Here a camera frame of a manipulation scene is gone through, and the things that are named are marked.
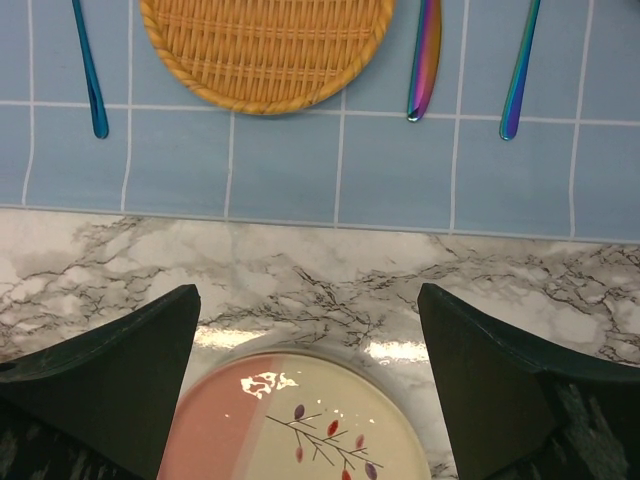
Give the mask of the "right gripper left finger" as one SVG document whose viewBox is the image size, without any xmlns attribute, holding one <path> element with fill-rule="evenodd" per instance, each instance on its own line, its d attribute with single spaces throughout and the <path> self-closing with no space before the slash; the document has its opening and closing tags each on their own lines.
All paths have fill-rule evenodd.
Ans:
<svg viewBox="0 0 640 480">
<path fill-rule="evenodd" d="M 2 363 L 2 478 L 156 478 L 200 309 L 197 288 L 179 286 Z"/>
</svg>

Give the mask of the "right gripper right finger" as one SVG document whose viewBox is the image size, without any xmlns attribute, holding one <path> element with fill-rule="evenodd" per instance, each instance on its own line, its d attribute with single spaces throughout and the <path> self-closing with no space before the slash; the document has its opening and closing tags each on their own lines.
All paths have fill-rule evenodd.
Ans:
<svg viewBox="0 0 640 480">
<path fill-rule="evenodd" d="M 460 478 L 638 478 L 638 368 L 544 340 L 434 284 L 418 309 Z"/>
</svg>

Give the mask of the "pink and cream plate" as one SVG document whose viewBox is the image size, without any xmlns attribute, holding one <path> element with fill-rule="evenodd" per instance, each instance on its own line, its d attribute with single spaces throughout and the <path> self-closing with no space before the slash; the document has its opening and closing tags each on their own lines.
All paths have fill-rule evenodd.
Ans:
<svg viewBox="0 0 640 480">
<path fill-rule="evenodd" d="M 421 442 L 372 379 L 272 351 L 213 369 L 178 402 L 160 479 L 428 479 Z"/>
</svg>

